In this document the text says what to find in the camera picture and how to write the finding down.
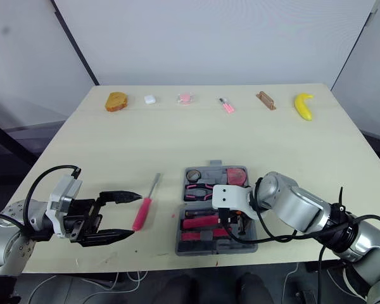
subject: gray tool case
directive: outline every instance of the gray tool case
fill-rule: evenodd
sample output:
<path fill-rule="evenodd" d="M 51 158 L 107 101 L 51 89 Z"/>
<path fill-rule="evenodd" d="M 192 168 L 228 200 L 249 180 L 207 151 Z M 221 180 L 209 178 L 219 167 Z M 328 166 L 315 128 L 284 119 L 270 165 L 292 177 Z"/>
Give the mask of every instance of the gray tool case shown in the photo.
<path fill-rule="evenodd" d="M 177 226 L 177 236 L 176 236 L 176 254 L 179 256 L 193 256 L 193 255 L 219 255 L 219 254 L 234 254 L 234 253 L 251 253 L 258 249 L 257 244 L 241 244 L 233 240 L 227 234 L 225 236 L 215 237 L 213 233 L 218 233 L 223 231 L 221 224 L 215 224 L 211 226 L 195 227 L 192 229 L 184 229 L 183 221 L 185 219 L 198 218 L 194 216 L 194 212 L 204 213 L 202 215 L 214 216 L 215 213 L 218 215 L 218 210 L 212 208 L 212 190 L 210 189 L 186 189 L 190 184 L 227 184 L 227 169 L 228 168 L 240 168 L 245 171 L 246 180 L 243 184 L 244 187 L 249 186 L 248 172 L 243 166 L 222 166 L 220 160 L 212 160 L 210 166 L 208 167 L 190 167 L 186 168 L 184 172 L 184 184 L 182 199 L 184 201 L 184 206 L 179 212 L 179 223 Z M 200 174 L 192 174 L 192 171 L 196 170 Z M 191 180 L 189 182 L 187 179 L 187 173 L 191 175 Z M 195 196 L 191 198 L 192 201 L 188 201 L 189 198 L 186 195 Z M 232 213 L 231 217 L 231 232 L 244 240 L 256 239 L 256 229 L 253 220 L 248 218 L 245 214 Z M 183 240 L 184 234 L 187 236 L 199 236 L 199 240 Z"/>

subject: wall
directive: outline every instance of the wall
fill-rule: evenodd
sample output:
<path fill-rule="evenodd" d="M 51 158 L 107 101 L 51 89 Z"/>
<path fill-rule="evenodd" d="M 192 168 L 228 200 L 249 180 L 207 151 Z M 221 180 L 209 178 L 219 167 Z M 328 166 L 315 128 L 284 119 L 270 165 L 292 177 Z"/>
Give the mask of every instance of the wall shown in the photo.
<path fill-rule="evenodd" d="M 380 3 L 332 92 L 359 129 L 380 136 Z"/>
<path fill-rule="evenodd" d="M 49 1 L 0 0 L 0 127 L 65 120 L 93 85 Z"/>
<path fill-rule="evenodd" d="M 374 0 L 55 0 L 100 84 L 332 87 Z"/>

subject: black pants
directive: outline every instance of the black pants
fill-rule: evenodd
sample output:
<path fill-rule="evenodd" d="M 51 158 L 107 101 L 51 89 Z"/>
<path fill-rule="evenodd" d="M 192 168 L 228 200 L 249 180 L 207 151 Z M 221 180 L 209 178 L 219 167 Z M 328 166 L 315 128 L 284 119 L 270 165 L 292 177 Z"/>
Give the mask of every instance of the black pants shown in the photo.
<path fill-rule="evenodd" d="M 152 304 L 195 304 L 198 303 L 198 295 L 197 282 L 188 275 L 181 275 L 168 281 Z M 237 280 L 236 300 L 238 304 L 274 304 L 263 281 L 255 274 L 244 274 Z"/>

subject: screwdriver handle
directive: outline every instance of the screwdriver handle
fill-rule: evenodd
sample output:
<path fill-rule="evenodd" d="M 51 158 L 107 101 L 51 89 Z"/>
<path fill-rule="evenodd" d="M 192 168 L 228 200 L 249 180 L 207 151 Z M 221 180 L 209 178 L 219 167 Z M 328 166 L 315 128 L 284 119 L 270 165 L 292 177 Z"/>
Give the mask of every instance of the screwdriver handle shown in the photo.
<path fill-rule="evenodd" d="M 151 206 L 152 199 L 144 198 L 144 201 L 138 210 L 137 216 L 135 218 L 134 223 L 132 224 L 132 230 L 138 231 L 142 229 L 142 226 L 145 223 L 146 216 L 148 215 L 149 207 Z"/>

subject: red screwdriver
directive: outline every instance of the red screwdriver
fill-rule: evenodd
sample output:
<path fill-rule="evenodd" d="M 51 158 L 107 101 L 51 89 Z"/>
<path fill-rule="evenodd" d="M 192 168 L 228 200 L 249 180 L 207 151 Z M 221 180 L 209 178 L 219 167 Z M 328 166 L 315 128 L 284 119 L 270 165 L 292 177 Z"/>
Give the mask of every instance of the red screwdriver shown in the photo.
<path fill-rule="evenodd" d="M 149 192 L 149 195 L 144 198 L 144 201 L 143 201 L 140 209 L 138 210 L 135 221 L 132 224 L 132 230 L 133 231 L 141 230 L 142 226 L 145 223 L 146 216 L 148 215 L 149 207 L 151 206 L 151 203 L 152 203 L 151 194 L 152 194 L 153 189 L 155 188 L 156 184 L 158 183 L 159 178 L 160 178 L 160 173 L 157 173 L 155 176 L 155 179 L 153 181 L 151 191 Z"/>

